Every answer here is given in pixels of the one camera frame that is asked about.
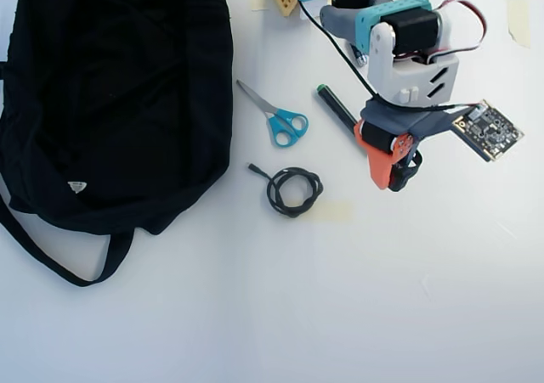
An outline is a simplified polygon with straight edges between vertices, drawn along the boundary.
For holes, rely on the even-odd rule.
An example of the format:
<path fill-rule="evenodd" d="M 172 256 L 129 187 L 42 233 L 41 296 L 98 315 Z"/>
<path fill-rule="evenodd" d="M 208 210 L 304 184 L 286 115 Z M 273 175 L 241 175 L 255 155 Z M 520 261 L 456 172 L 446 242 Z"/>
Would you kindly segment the grey gripper black servo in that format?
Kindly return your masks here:
<path fill-rule="evenodd" d="M 396 165 L 417 165 L 419 141 L 448 131 L 456 118 L 469 111 L 470 107 L 464 106 L 455 112 L 409 112 L 367 100 L 360 112 L 361 120 L 354 127 L 354 136 L 366 152 L 374 184 L 380 189 L 388 188 Z"/>

